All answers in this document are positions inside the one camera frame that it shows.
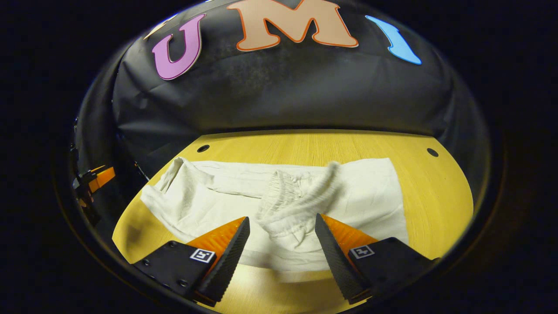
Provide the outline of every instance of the white cloth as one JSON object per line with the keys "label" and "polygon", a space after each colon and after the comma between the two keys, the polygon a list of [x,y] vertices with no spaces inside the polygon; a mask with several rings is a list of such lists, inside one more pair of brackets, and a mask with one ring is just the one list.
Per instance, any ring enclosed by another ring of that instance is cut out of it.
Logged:
{"label": "white cloth", "polygon": [[141,200],[184,242],[248,216],[251,234],[239,262],[279,271],[329,268],[314,232],[317,213],[408,244],[401,187],[388,158],[327,167],[176,158],[155,186],[143,188]]}

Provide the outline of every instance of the purple letter u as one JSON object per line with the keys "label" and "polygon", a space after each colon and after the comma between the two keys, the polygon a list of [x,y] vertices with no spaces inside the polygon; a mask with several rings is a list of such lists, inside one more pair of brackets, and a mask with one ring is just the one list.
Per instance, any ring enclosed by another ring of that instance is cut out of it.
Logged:
{"label": "purple letter u", "polygon": [[184,40],[186,42],[184,55],[179,60],[172,62],[169,56],[169,41],[172,38],[172,34],[163,38],[153,47],[151,51],[155,55],[155,68],[157,68],[157,73],[159,73],[162,79],[175,79],[194,65],[200,56],[200,20],[204,16],[205,14],[198,15],[179,28],[179,30],[184,32]]}

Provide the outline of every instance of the letter m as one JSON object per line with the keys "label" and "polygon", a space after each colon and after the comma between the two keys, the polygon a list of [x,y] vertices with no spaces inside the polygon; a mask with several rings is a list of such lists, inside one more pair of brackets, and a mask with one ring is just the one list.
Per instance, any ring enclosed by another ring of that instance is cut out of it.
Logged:
{"label": "letter m", "polygon": [[357,47],[345,22],[337,11],[339,6],[324,0],[302,0],[295,9],[274,0],[243,0],[231,4],[227,9],[236,9],[240,14],[244,39],[237,43],[240,51],[252,51],[273,47],[281,41],[271,35],[266,22],[277,27],[294,42],[301,42],[314,21],[317,31],[312,39],[320,44]]}

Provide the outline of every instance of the yellow table surface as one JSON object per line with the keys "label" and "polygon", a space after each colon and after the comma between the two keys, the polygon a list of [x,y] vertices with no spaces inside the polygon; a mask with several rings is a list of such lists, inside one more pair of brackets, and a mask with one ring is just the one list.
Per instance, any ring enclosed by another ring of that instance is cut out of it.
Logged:
{"label": "yellow table surface", "polygon": [[[203,145],[210,148],[202,153]],[[427,152],[434,149],[439,156]],[[444,255],[473,215],[465,175],[433,137],[356,130],[274,130],[204,135],[178,156],[189,161],[326,166],[366,158],[390,158],[403,193],[409,246],[429,259]],[[148,182],[154,185],[170,160]],[[140,200],[141,191],[120,217],[113,241],[130,263],[175,240]],[[278,273],[238,265],[215,311],[222,313],[337,313],[357,306],[343,299],[329,270]]]}

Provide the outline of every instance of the blue letter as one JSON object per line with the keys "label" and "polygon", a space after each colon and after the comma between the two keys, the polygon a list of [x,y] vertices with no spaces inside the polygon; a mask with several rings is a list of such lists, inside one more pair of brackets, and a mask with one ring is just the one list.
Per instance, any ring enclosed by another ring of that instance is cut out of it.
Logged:
{"label": "blue letter", "polygon": [[391,46],[388,48],[388,50],[394,56],[405,61],[409,61],[410,63],[422,64],[422,61],[415,55],[415,53],[413,53],[411,47],[407,45],[407,42],[405,41],[405,39],[403,39],[401,34],[399,34],[399,30],[395,26],[372,16],[366,15],[365,17],[376,23],[376,25],[378,25],[378,27],[384,32],[384,34],[386,34],[386,37],[391,43]]}

